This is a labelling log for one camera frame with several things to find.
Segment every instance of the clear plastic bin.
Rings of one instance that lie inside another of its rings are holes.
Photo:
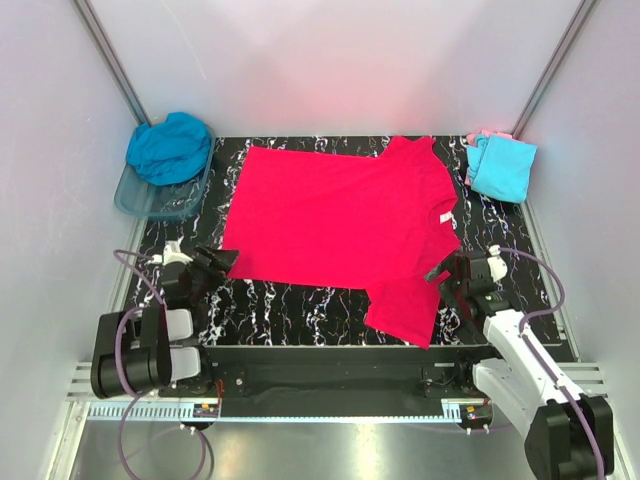
[[[195,215],[200,209],[204,190],[213,166],[216,137],[211,134],[211,149],[204,169],[194,178],[175,185],[156,187],[140,178],[135,169],[125,163],[114,202],[118,210],[152,221],[181,221]]]

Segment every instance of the metal floor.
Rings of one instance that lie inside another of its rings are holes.
[[[132,422],[132,452],[172,425]],[[443,429],[440,433],[429,429]],[[73,479],[127,480],[116,450],[117,422],[88,422]],[[214,480],[397,480],[533,478],[515,429],[468,437],[458,427],[363,424],[218,424],[206,430],[215,453]],[[130,460],[140,478],[187,479],[200,446],[185,432],[153,442]],[[209,472],[209,462],[205,472]]]

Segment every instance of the gray wall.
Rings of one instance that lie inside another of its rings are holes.
[[[510,129],[579,0],[91,0],[152,119],[221,136]]]
[[[530,202],[640,471],[640,2],[600,2],[524,138]]]
[[[134,122],[70,1],[0,1],[0,65],[0,465],[36,479],[131,231]]]

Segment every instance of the t-shirt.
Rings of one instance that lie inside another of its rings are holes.
[[[439,303],[424,275],[459,246],[457,200],[433,140],[378,158],[251,147],[223,248],[232,278],[366,289],[367,325],[427,347]]]

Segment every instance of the blue towel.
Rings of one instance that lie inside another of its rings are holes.
[[[136,128],[127,163],[152,185],[171,185],[200,173],[210,148],[211,135],[204,123],[186,113],[170,113],[164,123]]]
[[[476,143],[467,146],[471,190],[503,202],[524,202],[538,147],[495,135],[478,135]]]

